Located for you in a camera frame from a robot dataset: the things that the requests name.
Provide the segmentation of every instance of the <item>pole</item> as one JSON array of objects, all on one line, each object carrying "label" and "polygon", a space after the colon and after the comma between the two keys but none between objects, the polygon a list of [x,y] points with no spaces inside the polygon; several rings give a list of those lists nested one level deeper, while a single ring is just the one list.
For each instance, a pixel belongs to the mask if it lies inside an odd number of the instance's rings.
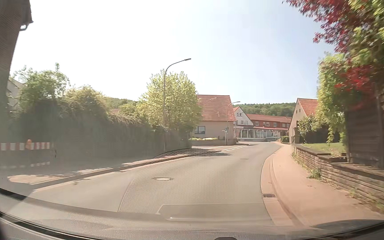
[{"label": "pole", "polygon": [[226,109],[226,131],[224,132],[224,144],[225,145],[227,145],[227,131],[229,130],[229,106],[231,106],[232,104],[237,103],[237,102],[229,103],[229,105],[227,106],[227,109]]},{"label": "pole", "polygon": [[[183,59],[182,61],[175,62],[171,65],[174,65],[176,63],[183,62],[183,61],[188,61],[188,60],[191,60],[191,58]],[[163,128],[164,128],[163,142],[164,142],[164,152],[166,151],[166,139],[165,139],[165,128],[166,128],[166,126],[165,126],[165,85],[166,84],[165,84],[165,82],[166,81],[165,81],[165,77],[167,74],[167,70],[169,67],[171,67],[171,65],[169,65],[164,72],[164,85],[163,85]]]}]

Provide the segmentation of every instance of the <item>white house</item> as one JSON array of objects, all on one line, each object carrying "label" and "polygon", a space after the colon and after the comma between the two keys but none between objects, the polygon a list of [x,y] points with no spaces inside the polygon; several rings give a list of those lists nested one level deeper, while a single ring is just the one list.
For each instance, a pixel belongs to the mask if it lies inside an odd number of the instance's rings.
[{"label": "white house", "polygon": [[253,122],[248,118],[248,116],[244,113],[241,107],[236,107],[233,109],[235,112],[236,122],[234,125],[249,125],[253,126]]}]

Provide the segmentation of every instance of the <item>windshield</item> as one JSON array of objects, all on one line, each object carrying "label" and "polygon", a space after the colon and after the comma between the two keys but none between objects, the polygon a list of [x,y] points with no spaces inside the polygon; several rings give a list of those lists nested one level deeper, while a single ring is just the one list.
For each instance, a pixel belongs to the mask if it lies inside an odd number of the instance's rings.
[{"label": "windshield", "polygon": [[118,239],[384,220],[384,1],[0,1],[0,214]]}]

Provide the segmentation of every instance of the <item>window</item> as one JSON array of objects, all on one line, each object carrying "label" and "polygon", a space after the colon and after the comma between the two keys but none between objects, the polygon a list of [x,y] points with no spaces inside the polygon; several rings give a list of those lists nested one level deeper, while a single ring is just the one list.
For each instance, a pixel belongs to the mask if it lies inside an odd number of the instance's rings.
[{"label": "window", "polygon": [[198,126],[195,128],[195,134],[205,134],[205,126]]}]

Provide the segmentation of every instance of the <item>forested hill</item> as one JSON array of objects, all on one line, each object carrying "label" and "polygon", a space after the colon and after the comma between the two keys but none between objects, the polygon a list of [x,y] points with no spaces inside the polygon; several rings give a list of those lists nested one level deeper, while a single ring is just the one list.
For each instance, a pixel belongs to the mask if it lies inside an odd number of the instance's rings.
[{"label": "forested hill", "polygon": [[263,104],[239,104],[234,107],[240,106],[245,114],[263,114],[271,116],[292,117],[295,102],[286,103],[263,103]]}]

